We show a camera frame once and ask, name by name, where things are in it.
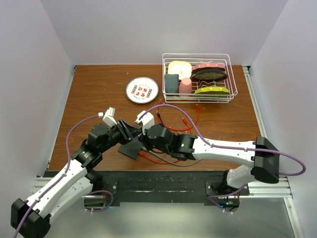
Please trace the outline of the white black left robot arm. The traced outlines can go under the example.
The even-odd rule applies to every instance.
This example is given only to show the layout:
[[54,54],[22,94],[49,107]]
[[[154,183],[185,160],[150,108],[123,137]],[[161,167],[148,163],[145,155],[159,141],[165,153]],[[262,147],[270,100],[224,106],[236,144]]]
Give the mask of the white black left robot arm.
[[98,194],[103,188],[102,176],[94,167],[103,159],[103,152],[116,144],[138,140],[143,129],[123,120],[96,124],[76,152],[46,185],[26,200],[17,199],[11,206],[10,224],[14,237],[43,238],[53,220],[67,207],[86,194]]

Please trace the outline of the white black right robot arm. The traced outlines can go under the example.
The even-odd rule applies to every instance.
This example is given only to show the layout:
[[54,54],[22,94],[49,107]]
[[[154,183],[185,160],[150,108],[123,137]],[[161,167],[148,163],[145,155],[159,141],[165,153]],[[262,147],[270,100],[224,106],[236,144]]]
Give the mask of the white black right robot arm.
[[229,170],[220,183],[222,192],[227,195],[256,180],[269,184],[279,182],[278,150],[265,137],[245,142],[220,141],[174,134],[165,126],[155,124],[139,140],[148,150],[157,149],[180,161],[215,159],[240,164]]

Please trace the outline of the black network switch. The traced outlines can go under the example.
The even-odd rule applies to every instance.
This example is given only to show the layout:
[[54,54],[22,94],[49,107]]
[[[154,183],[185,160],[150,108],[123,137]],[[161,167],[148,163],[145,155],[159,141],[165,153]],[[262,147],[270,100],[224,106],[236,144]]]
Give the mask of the black network switch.
[[136,160],[142,147],[142,142],[140,142],[138,138],[135,138],[124,145],[121,144],[118,152],[133,160]]

